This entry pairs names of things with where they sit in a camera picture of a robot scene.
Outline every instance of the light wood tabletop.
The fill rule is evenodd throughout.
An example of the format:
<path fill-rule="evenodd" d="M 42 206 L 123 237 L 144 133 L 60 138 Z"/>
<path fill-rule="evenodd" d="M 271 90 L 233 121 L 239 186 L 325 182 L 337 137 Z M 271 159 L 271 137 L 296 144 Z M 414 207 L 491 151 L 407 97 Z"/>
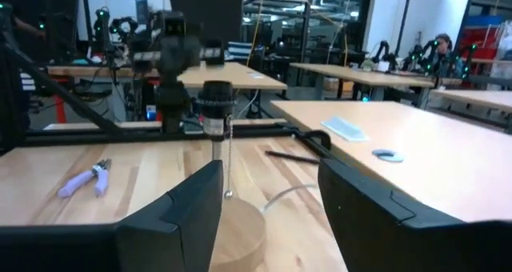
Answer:
<path fill-rule="evenodd" d="M 48 74 L 51 76 L 75 76 L 75 77 L 110 77 L 107 68 L 92 66 L 49 66 Z M 134 72 L 131 68 L 121 68 L 117 71 L 118 77 L 132 78 Z M 147 77 L 158 77 L 158 72 L 153 70 Z M 187 88 L 201 88 L 204 81 L 223 80 L 233 83 L 235 89 L 261 89 L 261 90 L 285 90 L 286 84 L 261 74 L 249 67 L 236 62 L 226 62 L 224 67 L 206 68 L 203 62 L 201 67 L 189 68 L 178 77 Z"/>
<path fill-rule="evenodd" d="M 512 113 L 512 91 L 433 90 L 432 95 Z"/>
<path fill-rule="evenodd" d="M 317 182 L 318 166 L 265 155 L 265 150 L 275 150 L 316 158 L 292 138 L 235 139 L 233 147 L 234 196 L 258 209 L 285 189 Z M 94 196 L 91 182 L 72 198 L 57 198 L 68 178 L 103 158 L 112 159 L 104 197 Z M 0 158 L 0 226 L 113 222 L 152 202 L 210 159 L 209 141 L 17 148 Z M 266 256 L 257 272 L 346 271 L 319 190 L 287 194 L 263 216 Z"/>
<path fill-rule="evenodd" d="M 235 119 L 233 124 L 274 124 L 286 122 L 285 119 Z M 160 128 L 162 123 L 160 121 L 135 121 L 135 122 L 119 122 L 115 123 L 121 128 Z M 49 124 L 44 130 L 82 130 L 82 129 L 97 129 L 96 124 L 91 122 L 82 123 L 54 123 Z"/>
<path fill-rule="evenodd" d="M 304 130 L 325 130 L 333 152 L 364 174 L 466 222 L 512 219 L 512 137 L 396 102 L 272 102 Z M 348 142 L 321 122 L 344 118 L 369 141 Z M 401 163 L 379 160 L 393 150 Z"/>
<path fill-rule="evenodd" d="M 354 70 L 348 67 L 326 64 L 309 63 L 291 63 L 293 67 L 317 72 L 331 77 L 341 78 L 343 80 L 353 81 L 369 86 L 416 86 L 433 87 L 434 84 L 421 78 L 407 76 L 398 76 L 377 72 L 365 72 L 363 70 Z"/>
<path fill-rule="evenodd" d="M 511 60 L 496 60 L 496 59 L 480 59 L 480 58 L 472 58 L 472 63 L 477 64 L 504 64 L 504 65 L 512 65 Z"/>

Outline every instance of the metal pole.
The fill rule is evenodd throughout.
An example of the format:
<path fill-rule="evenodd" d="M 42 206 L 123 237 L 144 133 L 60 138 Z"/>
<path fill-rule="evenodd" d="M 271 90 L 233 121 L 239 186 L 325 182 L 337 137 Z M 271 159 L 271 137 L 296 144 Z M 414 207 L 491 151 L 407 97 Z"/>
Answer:
<path fill-rule="evenodd" d="M 91 48 L 93 46 L 93 31 L 90 24 L 89 0 L 83 0 L 83 9 L 86 12 L 87 41 L 89 48 Z"/>
<path fill-rule="evenodd" d="M 45 13 L 46 13 L 46 31 L 48 34 L 46 35 L 50 44 L 50 53 L 53 56 L 55 62 L 60 63 L 62 58 L 60 53 L 57 50 L 57 40 L 58 33 L 57 27 L 55 26 L 54 19 L 54 10 L 53 10 L 53 0 L 43 0 L 45 5 Z"/>
<path fill-rule="evenodd" d="M 211 142 L 211 159 L 222 160 L 222 141 Z"/>
<path fill-rule="evenodd" d="M 304 62 L 304 58 L 306 57 L 306 44 L 309 36 L 308 29 L 310 27 L 310 17 L 311 17 L 311 7 L 310 5 L 304 5 L 304 23 L 302 24 L 302 39 L 301 39 L 301 56 L 300 63 Z M 299 69 L 297 72 L 297 78 L 295 79 L 295 85 L 298 86 L 302 79 L 303 70 Z"/>

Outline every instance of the glass wall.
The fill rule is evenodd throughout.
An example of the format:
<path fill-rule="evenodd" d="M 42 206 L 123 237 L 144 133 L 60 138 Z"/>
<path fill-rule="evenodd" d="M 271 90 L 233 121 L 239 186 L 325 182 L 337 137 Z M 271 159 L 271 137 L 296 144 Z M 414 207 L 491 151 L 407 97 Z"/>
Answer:
<path fill-rule="evenodd" d="M 242 41 L 252 42 L 260 2 L 263 1 L 256 43 L 266 47 L 286 47 L 300 50 L 305 5 L 300 2 L 277 0 L 245 0 L 242 21 Z"/>
<path fill-rule="evenodd" d="M 259 45 L 281 47 L 300 55 L 301 62 L 315 62 L 307 57 L 312 54 L 326 58 L 330 46 L 344 50 L 346 43 L 349 50 L 362 49 L 370 0 L 244 0 L 243 42 L 252 42 L 261 1 Z M 345 29 L 338 31 L 341 22 Z"/>
<path fill-rule="evenodd" d="M 338 31 L 341 22 L 346 26 L 349 50 L 360 51 L 365 33 L 368 0 L 312 0 L 307 47 L 328 49 L 344 47 L 344 33 Z"/>

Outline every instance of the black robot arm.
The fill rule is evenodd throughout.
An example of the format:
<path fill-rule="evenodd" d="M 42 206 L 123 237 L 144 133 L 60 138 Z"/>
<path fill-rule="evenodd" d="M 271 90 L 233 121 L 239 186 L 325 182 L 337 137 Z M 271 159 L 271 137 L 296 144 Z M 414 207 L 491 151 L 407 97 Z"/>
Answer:
<path fill-rule="evenodd" d="M 477 49 L 476 44 L 471 44 L 468 46 L 463 47 L 457 52 L 453 52 L 450 54 L 450 57 L 447 59 L 449 66 L 448 66 L 448 75 L 449 76 L 456 76 L 461 77 L 462 79 L 466 79 L 469 75 L 469 71 L 471 68 L 471 60 L 473 60 L 474 52 Z M 465 52 L 468 52 L 468 55 L 466 57 L 466 61 L 462 63 L 461 70 L 456 71 L 458 62 L 461 60 L 461 55 L 463 55 Z"/>
<path fill-rule="evenodd" d="M 438 48 L 438 46 L 439 46 L 439 42 L 437 40 L 428 41 L 426 43 L 426 45 L 424 45 L 422 52 L 420 53 L 420 55 L 418 57 L 419 58 L 418 64 L 423 68 L 423 70 L 426 73 L 430 73 L 430 71 L 433 68 L 432 62 L 434 61 L 435 52 L 436 52 L 436 49 Z"/>
<path fill-rule="evenodd" d="M 130 31 L 126 32 L 121 28 L 121 25 L 123 23 L 128 23 L 130 25 Z M 135 35 L 135 31 L 138 28 L 138 24 L 135 20 L 132 19 L 132 17 L 123 17 L 123 18 L 116 18 L 112 20 L 112 23 L 109 27 L 109 32 L 112 34 L 118 34 L 121 42 L 127 44 L 128 37 L 131 35 Z"/>
<path fill-rule="evenodd" d="M 381 60 L 381 53 L 383 50 L 384 55 L 382 56 L 382 59 L 386 60 L 390 54 L 390 44 L 386 40 L 381 41 L 377 54 L 372 57 L 371 61 L 373 61 L 374 63 L 378 63 Z"/>

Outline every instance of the black cable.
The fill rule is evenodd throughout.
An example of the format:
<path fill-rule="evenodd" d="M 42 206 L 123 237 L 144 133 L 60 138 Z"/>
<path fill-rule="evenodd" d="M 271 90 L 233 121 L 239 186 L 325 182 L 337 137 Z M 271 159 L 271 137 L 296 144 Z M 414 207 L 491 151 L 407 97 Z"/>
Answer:
<path fill-rule="evenodd" d="M 39 111 L 39 113 L 41 113 L 42 111 L 48 110 L 49 108 L 55 107 L 56 105 L 57 105 L 57 103 L 51 104 L 51 105 L 48 105 L 48 106 L 44 106 L 44 107 L 41 107 L 41 109 L 38 109 L 38 111 Z"/>
<path fill-rule="evenodd" d="M 194 125 L 194 126 L 197 126 L 197 127 L 202 128 L 202 125 L 201 125 L 201 124 L 199 124 L 199 123 L 197 123 L 197 122 L 194 122 L 194 121 L 191 121 L 191 120 L 183 119 L 183 120 L 182 120 L 182 122 L 183 122 L 183 124 L 188 123 L 188 124 L 192 124 L 192 125 Z"/>
<path fill-rule="evenodd" d="M 103 68 L 105 68 L 105 67 L 104 66 L 100 66 L 99 68 L 96 69 L 96 71 L 93 74 L 93 78 L 91 79 L 89 85 L 86 87 L 86 90 L 89 90 L 92 87 L 92 85 L 94 84 L 94 81 L 96 80 L 96 77 L 99 74 L 99 71 L 101 71 Z"/>

